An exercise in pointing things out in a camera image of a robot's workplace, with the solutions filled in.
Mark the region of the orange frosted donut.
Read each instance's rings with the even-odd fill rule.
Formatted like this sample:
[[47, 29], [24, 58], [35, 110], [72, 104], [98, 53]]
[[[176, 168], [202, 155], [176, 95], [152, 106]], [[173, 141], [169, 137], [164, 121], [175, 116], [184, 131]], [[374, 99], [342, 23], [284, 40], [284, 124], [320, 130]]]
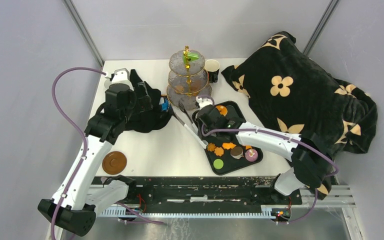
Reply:
[[223, 106], [223, 105], [216, 105], [215, 107], [216, 107], [216, 109], [219, 111], [219, 113], [220, 113], [222, 116], [224, 116], [224, 117], [227, 116], [227, 114], [228, 114], [228, 109], [227, 109], [225, 106]]

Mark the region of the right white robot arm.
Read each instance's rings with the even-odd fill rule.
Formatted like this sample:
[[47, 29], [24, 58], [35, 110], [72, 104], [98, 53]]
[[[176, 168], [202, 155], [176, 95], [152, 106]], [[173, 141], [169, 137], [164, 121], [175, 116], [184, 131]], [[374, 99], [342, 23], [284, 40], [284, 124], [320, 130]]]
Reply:
[[209, 95], [199, 95], [195, 99], [199, 107], [196, 118], [201, 122], [198, 135], [202, 140], [255, 147], [277, 154], [291, 163], [291, 168], [281, 173], [274, 181], [274, 187], [268, 191], [273, 203], [282, 204], [293, 191], [302, 187], [329, 194], [331, 189], [325, 186], [323, 180], [333, 175], [328, 171], [329, 167], [337, 168], [337, 165], [327, 150], [316, 143], [315, 134], [306, 137], [262, 128], [243, 119], [227, 119]]

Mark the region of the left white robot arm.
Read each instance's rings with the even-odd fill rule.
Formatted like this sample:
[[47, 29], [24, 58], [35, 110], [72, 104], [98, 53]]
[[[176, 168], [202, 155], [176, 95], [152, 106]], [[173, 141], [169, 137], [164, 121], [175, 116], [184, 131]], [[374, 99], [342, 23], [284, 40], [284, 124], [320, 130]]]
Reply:
[[124, 131], [149, 133], [164, 128], [173, 115], [168, 98], [143, 81], [135, 69], [104, 72], [104, 101], [80, 130], [82, 144], [64, 181], [50, 199], [42, 199], [39, 212], [50, 222], [75, 236], [84, 236], [97, 215], [122, 200], [129, 204], [138, 191], [131, 178], [114, 177], [100, 193], [88, 196], [100, 164]]

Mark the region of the orange leaf cookie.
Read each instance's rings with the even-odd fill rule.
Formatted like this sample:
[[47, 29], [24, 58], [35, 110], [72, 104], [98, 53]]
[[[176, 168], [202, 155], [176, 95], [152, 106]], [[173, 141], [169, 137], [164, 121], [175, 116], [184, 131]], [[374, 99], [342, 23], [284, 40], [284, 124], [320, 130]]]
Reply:
[[222, 147], [216, 147], [213, 152], [216, 156], [221, 157], [224, 155], [225, 151]]

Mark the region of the brown round chocolate cookie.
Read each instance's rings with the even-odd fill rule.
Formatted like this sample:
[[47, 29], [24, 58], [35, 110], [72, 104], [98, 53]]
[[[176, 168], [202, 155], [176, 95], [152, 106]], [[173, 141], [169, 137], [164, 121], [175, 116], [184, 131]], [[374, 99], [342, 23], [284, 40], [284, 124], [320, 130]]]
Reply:
[[234, 159], [240, 159], [244, 156], [244, 149], [241, 146], [235, 146], [230, 150], [230, 155]]

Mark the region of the green round cookie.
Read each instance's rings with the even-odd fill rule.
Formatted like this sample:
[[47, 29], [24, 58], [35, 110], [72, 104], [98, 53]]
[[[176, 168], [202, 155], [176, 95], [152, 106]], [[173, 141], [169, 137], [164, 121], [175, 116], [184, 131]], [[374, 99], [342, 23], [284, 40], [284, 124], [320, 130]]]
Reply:
[[216, 170], [220, 170], [224, 167], [224, 161], [218, 158], [213, 161], [212, 165]]

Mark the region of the green cake slice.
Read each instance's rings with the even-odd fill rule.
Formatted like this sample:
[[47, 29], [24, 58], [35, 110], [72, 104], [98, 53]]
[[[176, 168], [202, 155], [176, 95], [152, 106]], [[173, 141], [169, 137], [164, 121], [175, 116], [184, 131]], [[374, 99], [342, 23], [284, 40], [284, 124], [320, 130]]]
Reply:
[[198, 53], [193, 53], [189, 50], [184, 50], [182, 54], [182, 60], [184, 64], [188, 64], [189, 62], [196, 61], [200, 58]]

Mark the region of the three-tier glass cake stand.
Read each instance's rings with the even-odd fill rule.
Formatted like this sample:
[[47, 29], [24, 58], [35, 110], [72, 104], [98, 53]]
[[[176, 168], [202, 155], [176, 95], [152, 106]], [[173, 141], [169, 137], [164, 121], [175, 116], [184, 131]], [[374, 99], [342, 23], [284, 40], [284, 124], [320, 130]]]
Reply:
[[[183, 62], [183, 51], [188, 50], [192, 53], [199, 54], [199, 59], [191, 61], [187, 64]], [[211, 95], [212, 87], [209, 83], [208, 73], [205, 71], [206, 59], [205, 57], [197, 50], [190, 49], [189, 46], [185, 46], [184, 49], [175, 52], [171, 55], [168, 61], [169, 73], [168, 73], [168, 85], [166, 88], [166, 93], [168, 100], [175, 107], [180, 107], [183, 105], [184, 109], [187, 111], [192, 111], [197, 108], [196, 97], [199, 95]], [[198, 82], [205, 85], [206, 87], [199, 93], [197, 96], [187, 96], [188, 93], [188, 84]], [[179, 94], [174, 90], [175, 86], [183, 86], [184, 93]]]

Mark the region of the brown madeleine bread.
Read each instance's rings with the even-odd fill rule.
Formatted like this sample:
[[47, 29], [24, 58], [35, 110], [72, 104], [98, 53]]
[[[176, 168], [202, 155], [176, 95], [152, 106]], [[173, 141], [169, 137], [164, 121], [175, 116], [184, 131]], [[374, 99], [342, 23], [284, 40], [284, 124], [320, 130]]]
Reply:
[[188, 84], [188, 97], [195, 97], [207, 86], [207, 84], [200, 84], [199, 82], [191, 82]]

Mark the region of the round orange biscuit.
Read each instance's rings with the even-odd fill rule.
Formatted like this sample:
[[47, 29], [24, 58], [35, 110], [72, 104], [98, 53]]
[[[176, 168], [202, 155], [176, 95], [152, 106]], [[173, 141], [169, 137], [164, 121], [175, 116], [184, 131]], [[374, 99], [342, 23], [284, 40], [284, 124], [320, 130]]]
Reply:
[[177, 85], [177, 86], [174, 87], [174, 90], [175, 90], [175, 92], [178, 93], [178, 94], [183, 94], [185, 88], [184, 88], [182, 85]]

